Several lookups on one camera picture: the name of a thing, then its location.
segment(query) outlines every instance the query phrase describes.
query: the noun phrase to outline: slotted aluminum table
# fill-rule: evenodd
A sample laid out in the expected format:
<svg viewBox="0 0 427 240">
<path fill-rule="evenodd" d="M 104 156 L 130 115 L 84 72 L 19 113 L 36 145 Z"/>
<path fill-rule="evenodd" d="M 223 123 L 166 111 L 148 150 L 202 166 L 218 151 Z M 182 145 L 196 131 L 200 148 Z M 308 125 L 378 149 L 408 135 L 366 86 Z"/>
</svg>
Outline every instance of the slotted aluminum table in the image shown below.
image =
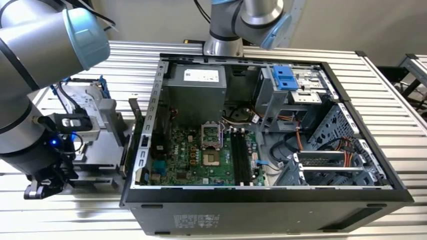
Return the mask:
<svg viewBox="0 0 427 240">
<path fill-rule="evenodd" d="M 407 54 L 399 66 L 406 67 L 419 82 L 427 87 L 427 55 Z"/>
<path fill-rule="evenodd" d="M 143 110 L 148 106 L 159 54 L 200 55 L 202 52 L 200 44 L 112 41 L 109 59 L 77 77 L 96 79 L 104 76 L 111 97 L 117 100 L 117 110 L 131 118 L 130 97 L 138 97 Z M 266 51 L 258 47 L 246 47 L 244 56 L 328 62 L 382 151 L 410 189 L 415 204 L 348 234 L 176 236 L 174 239 L 426 239 L 427 124 L 370 59 L 352 51 L 288 48 Z M 64 112 L 49 90 L 41 91 L 33 101 L 45 115 Z M 0 233 L 15 233 L 11 236 L 19 239 L 28 236 L 45 239 L 63 236 L 81 239 L 89 236 L 115 239 L 146 237 L 132 214 L 119 209 L 120 194 L 56 195 L 41 201 L 23 200 L 23 190 L 28 185 L 25 177 L 4 162 L 0 173 L 7 173 L 0 176 Z"/>
</svg>

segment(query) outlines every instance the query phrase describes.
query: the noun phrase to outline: cable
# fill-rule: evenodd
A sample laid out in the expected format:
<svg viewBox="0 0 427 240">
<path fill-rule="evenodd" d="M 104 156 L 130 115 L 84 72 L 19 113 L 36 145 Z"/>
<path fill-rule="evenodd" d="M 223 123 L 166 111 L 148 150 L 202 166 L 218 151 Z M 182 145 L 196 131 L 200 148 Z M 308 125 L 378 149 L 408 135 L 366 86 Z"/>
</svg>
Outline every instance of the cable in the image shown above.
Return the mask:
<svg viewBox="0 0 427 240">
<path fill-rule="evenodd" d="M 210 17 L 210 15 L 207 14 L 207 12 L 204 11 L 203 7 L 200 6 L 199 1 L 198 1 L 198 0 L 194 0 L 194 4 L 195 4 L 195 6 L 198 7 L 199 12 L 200 12 L 204 20 L 206 20 L 208 23 L 211 23 L 211 17 Z"/>
<path fill-rule="evenodd" d="M 223 119 L 227 123 L 230 123 L 230 124 L 232 124 L 232 125 L 244 125 L 244 124 L 251 124 L 251 123 L 252 123 L 251 121 L 230 120 L 230 117 L 227 117 L 227 116 L 222 116 L 222 119 Z"/>
<path fill-rule="evenodd" d="M 83 140 L 83 137 L 77 134 L 77 133 L 75 133 L 75 132 L 72 132 L 69 135 L 75 135 L 77 138 L 79 138 L 79 140 L 80 140 L 80 146 L 79 146 L 79 148 L 75 150 L 75 151 L 60 151 L 57 148 L 55 148 L 55 150 L 59 152 L 59 153 L 61 153 L 61 154 L 73 154 L 75 152 L 79 152 L 80 151 L 80 149 L 83 148 L 83 146 L 84 146 L 84 140 Z"/>
<path fill-rule="evenodd" d="M 61 104 L 61 106 L 63 106 L 63 108 L 64 108 L 64 110 L 65 110 L 65 113 L 69 114 L 69 111 L 68 111 L 68 109 L 67 109 L 67 107 L 65 107 L 65 104 L 64 104 L 64 101 L 63 101 L 60 95 L 57 94 L 57 91 L 56 91 L 56 96 L 57 96 L 57 100 L 59 100 L 59 102 L 60 102 L 60 104 Z"/>
<path fill-rule="evenodd" d="M 302 137 L 300 137 L 300 121 L 296 122 L 296 142 L 298 142 L 299 150 L 303 151 L 304 147 L 302 144 Z"/>
<path fill-rule="evenodd" d="M 276 169 L 276 168 L 274 168 L 272 166 L 270 166 L 268 164 L 262 164 L 263 166 L 266 166 L 266 167 L 270 167 L 272 170 L 275 170 L 275 171 L 280 171 L 280 169 Z"/>
<path fill-rule="evenodd" d="M 67 92 L 64 91 L 61 82 L 57 83 L 57 89 L 59 89 L 60 93 L 64 95 L 64 97 L 68 99 L 68 101 L 72 103 L 73 107 L 75 107 L 76 109 L 80 109 L 81 107 L 80 107 L 80 105 L 77 104 L 76 100 L 73 100 L 72 97 L 71 97 L 71 96 L 67 94 Z"/>
<path fill-rule="evenodd" d="M 316 151 L 324 150 L 324 149 L 326 149 L 334 142 L 336 142 L 338 140 L 343 140 L 343 141 L 347 141 L 347 142 L 351 141 L 348 138 L 343 138 L 343 137 L 334 138 L 331 141 L 328 141 L 326 144 L 323 144 L 323 145 L 316 149 Z"/>
<path fill-rule="evenodd" d="M 335 151 L 339 151 L 343 145 L 343 140 L 339 140 L 339 145 L 336 146 L 336 148 L 334 149 Z"/>
<path fill-rule="evenodd" d="M 76 8 L 84 8 L 92 15 L 95 15 L 96 17 L 99 17 L 100 19 L 103 19 L 104 21 L 107 21 L 111 26 L 105 27 L 103 30 L 104 32 L 108 31 L 109 29 L 112 29 L 116 26 L 116 22 L 113 20 L 111 20 L 108 17 L 105 17 L 104 15 L 99 14 L 96 11 L 93 11 L 92 9 L 89 9 L 85 5 L 81 4 L 81 6 L 77 6 L 75 3 L 72 3 L 69 0 L 64 0 L 67 3 L 69 3 L 73 7 Z"/>
</svg>

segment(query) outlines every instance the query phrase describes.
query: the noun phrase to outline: black cable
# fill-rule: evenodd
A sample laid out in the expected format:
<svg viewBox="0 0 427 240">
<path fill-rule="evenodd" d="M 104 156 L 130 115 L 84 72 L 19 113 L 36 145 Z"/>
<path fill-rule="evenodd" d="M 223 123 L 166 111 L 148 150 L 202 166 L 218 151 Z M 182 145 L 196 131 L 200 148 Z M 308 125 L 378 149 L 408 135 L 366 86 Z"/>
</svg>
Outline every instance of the black cable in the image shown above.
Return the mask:
<svg viewBox="0 0 427 240">
<path fill-rule="evenodd" d="M 294 146 L 290 145 L 290 143 L 287 142 L 291 138 L 294 138 L 296 136 L 296 131 L 294 132 L 288 132 L 287 134 L 283 135 L 283 140 L 278 141 L 270 148 L 268 150 L 268 154 L 270 154 L 270 157 L 276 161 L 276 162 L 287 162 L 288 160 L 283 160 L 280 158 L 278 158 L 275 156 L 275 148 L 278 148 L 279 146 L 284 145 L 284 147 L 292 152 L 292 153 L 296 153 L 299 152 L 299 149 L 295 148 Z"/>
<path fill-rule="evenodd" d="M 63 108 L 64 108 L 64 110 L 65 110 L 65 112 L 67 112 L 67 114 L 69 114 L 69 112 L 68 112 L 68 109 L 67 109 L 67 107 L 65 107 L 65 104 L 64 104 L 64 101 L 63 101 L 63 99 L 61 99 L 61 97 L 60 97 L 60 95 L 59 95 L 59 87 L 56 87 L 56 96 L 57 96 L 57 100 L 59 100 L 59 102 L 60 102 L 60 104 L 61 104 L 61 106 L 63 106 Z"/>
<path fill-rule="evenodd" d="M 267 167 L 270 167 L 272 170 L 275 170 L 275 171 L 280 171 L 280 169 L 276 169 L 276 168 L 274 168 L 272 166 L 270 166 L 268 164 L 262 164 L 263 166 L 267 166 Z"/>
<path fill-rule="evenodd" d="M 338 138 L 334 138 L 331 141 L 328 141 L 326 144 L 323 144 L 323 145 L 316 149 L 316 151 L 322 151 L 322 150 L 327 149 L 327 148 L 330 147 L 330 145 L 331 145 L 332 143 L 335 143 L 338 140 L 343 140 L 343 141 L 347 141 L 347 142 L 352 143 L 350 139 L 343 138 L 343 137 L 338 137 Z"/>
<path fill-rule="evenodd" d="M 72 132 L 71 135 L 75 135 L 75 136 L 79 138 L 79 140 L 80 140 L 80 143 L 81 143 L 81 144 L 80 144 L 79 148 L 75 150 L 75 152 L 79 152 L 79 150 L 81 149 L 81 147 L 83 147 L 83 145 L 84 145 L 83 137 L 81 137 L 77 133 L 75 133 L 75 132 Z"/>
<path fill-rule="evenodd" d="M 206 20 L 208 23 L 211 23 L 211 17 L 210 17 L 210 15 L 207 14 L 207 12 L 204 11 L 203 7 L 200 6 L 199 1 L 198 1 L 198 0 L 194 0 L 194 4 L 195 4 L 196 8 L 199 9 L 199 12 L 200 12 L 204 20 Z"/>
<path fill-rule="evenodd" d="M 211 17 L 210 17 L 210 15 L 207 14 L 206 10 L 203 9 L 203 7 L 202 7 L 202 5 L 200 5 L 200 3 L 199 3 L 199 0 L 194 0 L 194 3 L 195 3 L 195 5 L 196 5 L 200 13 L 207 17 L 207 19 L 211 20 Z"/>
<path fill-rule="evenodd" d="M 85 143 L 84 143 L 84 140 L 83 140 L 83 137 L 81 137 L 77 133 L 72 132 L 69 135 L 75 135 L 75 136 L 79 138 L 79 140 L 80 140 L 80 146 L 79 146 L 79 148 L 77 148 L 75 151 L 60 151 L 59 149 L 55 148 L 55 150 L 56 150 L 60 154 L 73 154 L 75 152 L 79 152 L 80 149 L 83 148 L 84 144 L 85 144 Z"/>
<path fill-rule="evenodd" d="M 113 20 L 111 20 L 108 17 L 105 17 L 104 15 L 99 14 L 96 11 L 92 11 L 91 9 L 87 8 L 87 6 L 84 6 L 81 4 L 81 6 L 76 5 L 73 2 L 65 0 L 67 3 L 69 3 L 73 7 L 76 8 L 84 8 L 92 15 L 95 15 L 96 17 L 99 17 L 100 19 L 105 20 L 107 22 L 111 23 L 111 25 L 115 27 L 116 26 L 116 22 Z M 104 28 L 104 32 L 108 31 L 109 29 L 112 29 L 112 26 L 108 26 Z"/>
<path fill-rule="evenodd" d="M 1 7 L 1 9 L 0 9 L 0 28 L 3 28 L 3 24 L 1 24 L 1 16 L 3 16 L 3 13 L 5 12 L 5 9 L 7 9 L 7 7 L 12 4 L 12 3 L 15 3 L 17 0 L 9 0 L 4 5 L 3 5 L 3 7 Z"/>
<path fill-rule="evenodd" d="M 64 91 L 64 89 L 63 89 L 63 84 L 61 84 L 61 83 L 57 84 L 57 89 L 59 89 L 60 93 L 64 95 L 64 97 L 68 99 L 68 101 L 72 103 L 73 107 L 75 107 L 76 109 L 80 109 L 81 107 L 80 107 L 80 105 L 77 104 L 76 100 L 73 100 L 72 97 L 71 97 L 71 96 L 67 94 L 67 92 Z"/>
</svg>

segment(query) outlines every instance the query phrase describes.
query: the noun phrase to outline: orange wire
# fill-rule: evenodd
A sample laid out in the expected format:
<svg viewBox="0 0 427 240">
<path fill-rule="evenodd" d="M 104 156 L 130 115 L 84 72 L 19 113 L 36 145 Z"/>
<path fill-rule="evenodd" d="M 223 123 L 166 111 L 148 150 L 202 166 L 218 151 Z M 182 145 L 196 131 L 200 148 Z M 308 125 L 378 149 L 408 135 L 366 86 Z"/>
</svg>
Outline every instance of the orange wire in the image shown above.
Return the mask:
<svg viewBox="0 0 427 240">
<path fill-rule="evenodd" d="M 300 151 L 304 150 L 303 144 L 302 144 L 302 138 L 300 138 L 300 122 L 296 122 L 296 141 L 298 141 L 298 148 Z"/>
<path fill-rule="evenodd" d="M 347 151 L 344 150 L 344 168 L 347 168 L 350 165 L 350 161 L 348 161 L 348 154 Z"/>
<path fill-rule="evenodd" d="M 354 159 L 354 154 L 351 154 L 351 156 L 350 156 L 350 159 L 348 159 L 348 167 L 351 167 L 351 164 L 352 164 L 352 159 Z"/>
<path fill-rule="evenodd" d="M 340 141 L 339 141 L 339 145 L 338 145 L 338 147 L 335 148 L 335 151 L 338 151 L 338 150 L 342 148 L 342 144 L 343 144 L 343 141 L 340 140 Z"/>
</svg>

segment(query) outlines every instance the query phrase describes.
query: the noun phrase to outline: wire bundle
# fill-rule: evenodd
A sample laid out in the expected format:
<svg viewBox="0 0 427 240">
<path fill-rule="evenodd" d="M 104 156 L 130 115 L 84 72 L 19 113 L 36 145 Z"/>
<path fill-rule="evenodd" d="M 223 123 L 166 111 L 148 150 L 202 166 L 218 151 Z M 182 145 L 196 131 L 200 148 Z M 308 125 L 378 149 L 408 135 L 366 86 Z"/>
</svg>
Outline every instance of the wire bundle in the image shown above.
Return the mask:
<svg viewBox="0 0 427 240">
<path fill-rule="evenodd" d="M 342 146 L 344 144 L 346 149 L 344 149 L 344 168 L 348 168 L 352 164 L 352 159 L 354 159 L 354 153 L 351 153 L 350 151 L 347 151 L 347 148 L 352 147 L 352 141 L 347 138 L 347 137 L 340 137 L 340 138 L 335 138 L 331 141 L 328 141 L 326 144 L 323 144 L 316 150 L 322 151 L 326 150 L 327 148 L 331 147 L 331 144 L 334 142 L 336 142 L 339 140 L 339 144 L 336 146 L 336 148 L 334 148 L 335 151 L 340 151 L 342 150 Z"/>
<path fill-rule="evenodd" d="M 204 11 L 204 9 L 203 9 L 199 1 L 198 1 L 198 0 L 194 0 L 194 4 L 195 4 L 195 6 L 198 7 L 199 12 L 200 12 L 204 20 L 206 20 L 208 23 L 211 23 L 211 17 L 210 17 L 210 15 L 207 14 L 207 12 Z"/>
</svg>

